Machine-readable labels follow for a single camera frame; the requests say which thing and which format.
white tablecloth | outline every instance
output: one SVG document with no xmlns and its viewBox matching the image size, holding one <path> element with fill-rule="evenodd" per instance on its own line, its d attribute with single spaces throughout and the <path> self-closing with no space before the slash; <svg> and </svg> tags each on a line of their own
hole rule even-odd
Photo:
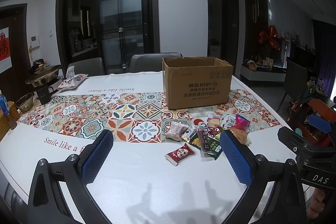
<svg viewBox="0 0 336 224">
<path fill-rule="evenodd" d="M 125 92 L 162 92 L 162 73 L 137 73 L 90 77 L 76 90 L 62 95 L 105 94 Z M 232 77 L 231 89 L 252 93 L 282 126 L 279 115 L 251 89 Z M 250 149 L 268 160 L 284 162 L 295 154 L 277 138 L 281 126 L 251 132 Z M 19 123 L 0 142 L 0 168 L 20 197 L 27 203 L 36 163 L 63 161 L 72 153 L 45 142 L 46 138 L 67 141 L 71 149 L 83 147 L 92 140 L 55 134 Z M 87 188 L 112 223 L 221 223 L 246 189 L 239 183 L 225 154 L 215 161 L 196 154 L 173 166 L 164 154 L 179 148 L 179 143 L 138 144 L 115 142 L 94 183 Z M 269 183 L 257 215 L 262 212 L 273 183 Z M 66 185 L 62 190 L 68 206 L 83 222 Z"/>
</svg>

open cardboard box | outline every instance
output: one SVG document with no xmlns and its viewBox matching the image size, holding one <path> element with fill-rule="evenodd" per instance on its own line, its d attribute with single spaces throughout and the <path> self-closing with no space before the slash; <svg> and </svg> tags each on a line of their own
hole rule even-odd
<svg viewBox="0 0 336 224">
<path fill-rule="evenodd" d="M 168 109 L 225 104 L 233 66 L 215 57 L 162 59 Z"/>
</svg>

gray dining chair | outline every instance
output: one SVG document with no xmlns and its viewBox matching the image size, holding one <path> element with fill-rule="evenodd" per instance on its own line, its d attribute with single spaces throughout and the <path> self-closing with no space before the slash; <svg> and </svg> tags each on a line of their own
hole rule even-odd
<svg viewBox="0 0 336 224">
<path fill-rule="evenodd" d="M 135 54 L 131 58 L 129 72 L 162 71 L 162 58 L 165 57 L 182 57 L 182 54 L 178 52 Z"/>
<path fill-rule="evenodd" d="M 75 74 L 85 74 L 88 76 L 105 75 L 103 59 L 101 57 L 81 60 L 69 64 L 68 68 L 75 66 Z"/>
<path fill-rule="evenodd" d="M 296 100 L 297 97 L 299 97 L 305 91 L 305 89 L 307 88 L 307 78 L 307 70 L 287 58 L 287 71 L 285 82 L 283 83 L 285 94 L 283 95 L 277 112 L 279 111 L 287 94 L 293 100 Z"/>
</svg>

sliding door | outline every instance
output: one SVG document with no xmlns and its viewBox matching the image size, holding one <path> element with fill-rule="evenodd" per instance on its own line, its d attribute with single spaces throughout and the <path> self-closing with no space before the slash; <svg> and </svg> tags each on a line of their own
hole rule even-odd
<svg viewBox="0 0 336 224">
<path fill-rule="evenodd" d="M 134 54 L 154 52 L 150 0 L 98 0 L 98 5 L 106 73 L 126 73 Z"/>
</svg>

patterned table runner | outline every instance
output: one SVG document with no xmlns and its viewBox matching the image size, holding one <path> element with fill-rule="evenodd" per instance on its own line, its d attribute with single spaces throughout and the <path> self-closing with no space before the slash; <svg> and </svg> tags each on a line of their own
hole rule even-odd
<svg viewBox="0 0 336 224">
<path fill-rule="evenodd" d="M 96 139 L 111 130 L 115 141 L 160 143 L 170 123 L 177 121 L 190 127 L 207 123 L 208 113 L 223 117 L 230 126 L 235 114 L 251 123 L 249 132 L 277 126 L 280 123 L 252 94 L 231 90 L 226 104 L 189 109 L 168 110 L 165 93 L 123 93 L 102 95 L 57 96 L 48 104 L 34 100 L 33 108 L 21 113 L 20 122 L 36 128 L 73 137 Z"/>
</svg>

